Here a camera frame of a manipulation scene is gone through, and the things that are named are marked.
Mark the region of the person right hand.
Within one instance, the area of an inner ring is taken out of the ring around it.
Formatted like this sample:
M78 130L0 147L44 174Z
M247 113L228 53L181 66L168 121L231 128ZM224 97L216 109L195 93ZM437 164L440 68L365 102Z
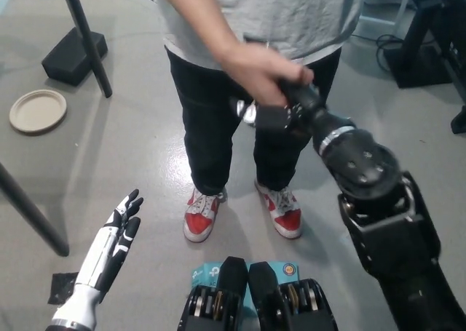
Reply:
M233 41L213 54L223 70L261 105L287 106L279 88L281 80L307 85L314 79L311 69L258 44Z

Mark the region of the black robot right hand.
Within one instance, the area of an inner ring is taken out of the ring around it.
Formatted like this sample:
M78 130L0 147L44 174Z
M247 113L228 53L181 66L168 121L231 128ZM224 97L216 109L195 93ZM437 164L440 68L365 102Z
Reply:
M286 107L260 105L251 99L237 97L230 98L229 104L240 121L256 129L268 132L298 130L316 137L319 143L355 129L350 119L328 110L314 85L300 86L283 81L280 89L288 100Z

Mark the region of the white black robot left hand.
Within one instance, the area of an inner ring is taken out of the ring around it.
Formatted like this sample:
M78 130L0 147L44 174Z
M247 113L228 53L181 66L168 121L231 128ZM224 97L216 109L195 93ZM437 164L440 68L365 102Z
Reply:
M97 290L102 301L117 277L141 224L136 216L143 198L135 189L115 207L98 230L75 285Z

